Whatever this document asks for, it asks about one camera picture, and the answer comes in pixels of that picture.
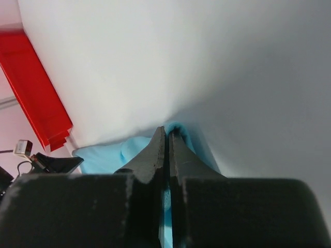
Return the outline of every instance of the black cable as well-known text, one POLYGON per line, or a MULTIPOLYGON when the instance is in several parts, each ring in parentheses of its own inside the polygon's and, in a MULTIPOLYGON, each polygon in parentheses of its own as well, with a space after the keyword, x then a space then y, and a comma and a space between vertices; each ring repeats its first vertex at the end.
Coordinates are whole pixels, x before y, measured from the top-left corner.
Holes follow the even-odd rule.
POLYGON ((31 172, 32 169, 33 169, 32 163, 31 163, 30 161, 23 161, 23 162, 19 163, 19 164, 17 165, 17 171, 19 172, 17 178, 21 175, 21 172, 20 172, 20 166, 21 166, 22 164, 24 164, 24 163, 30 163, 30 164, 31 164, 31 169, 30 169, 29 172, 31 172))
POLYGON ((0 151, 0 154, 1 153, 12 153, 14 150, 4 150, 4 151, 0 151))

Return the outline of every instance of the red block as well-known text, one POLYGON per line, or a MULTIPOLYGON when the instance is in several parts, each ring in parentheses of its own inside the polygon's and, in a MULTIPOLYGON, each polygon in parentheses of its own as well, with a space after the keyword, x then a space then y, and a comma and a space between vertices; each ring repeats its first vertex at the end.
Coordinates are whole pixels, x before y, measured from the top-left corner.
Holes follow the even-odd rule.
POLYGON ((72 123, 24 31, 0 34, 0 65, 44 149, 62 147, 72 123))

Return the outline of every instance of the blue cloth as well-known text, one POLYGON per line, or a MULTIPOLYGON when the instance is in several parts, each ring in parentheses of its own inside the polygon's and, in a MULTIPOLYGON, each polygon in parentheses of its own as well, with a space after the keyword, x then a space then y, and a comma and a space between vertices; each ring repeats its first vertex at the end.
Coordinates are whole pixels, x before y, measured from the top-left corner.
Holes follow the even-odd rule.
MULTIPOLYGON (((193 144, 187 129, 178 122, 164 125, 165 133, 169 135, 174 129, 179 129, 187 147, 194 152, 193 144)), ((131 159, 133 159, 142 149, 144 149, 151 138, 133 137, 126 141, 106 146, 90 146, 78 149, 72 154, 84 159, 80 165, 84 174, 112 174, 131 159)), ((164 247, 172 247, 171 228, 171 198, 170 190, 164 193, 164 247)))

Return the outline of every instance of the blue fabric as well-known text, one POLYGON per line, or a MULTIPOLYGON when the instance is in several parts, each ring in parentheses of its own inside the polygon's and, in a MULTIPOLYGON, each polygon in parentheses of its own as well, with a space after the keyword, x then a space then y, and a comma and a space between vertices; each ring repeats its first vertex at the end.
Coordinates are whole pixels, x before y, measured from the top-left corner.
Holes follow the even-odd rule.
MULTIPOLYGON (((193 144, 187 129, 178 122, 164 125, 165 133, 169 135, 174 129, 179 129, 187 147, 193 152, 193 144)), ((133 137, 126 141, 106 146, 90 146, 78 149, 72 154, 84 159, 80 165, 84 174, 112 174, 131 159, 133 159, 142 149, 144 149, 151 138, 133 137)), ((171 198, 169 188, 164 193, 164 247, 172 247, 172 228, 171 228, 171 198)))

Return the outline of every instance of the red plastic bracket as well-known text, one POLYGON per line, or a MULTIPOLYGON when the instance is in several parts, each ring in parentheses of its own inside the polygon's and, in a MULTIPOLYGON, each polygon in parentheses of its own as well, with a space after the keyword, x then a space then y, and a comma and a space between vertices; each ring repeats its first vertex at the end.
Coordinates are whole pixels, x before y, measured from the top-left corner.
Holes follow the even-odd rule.
POLYGON ((62 147, 72 122, 24 31, 0 34, 0 65, 43 148, 62 147))

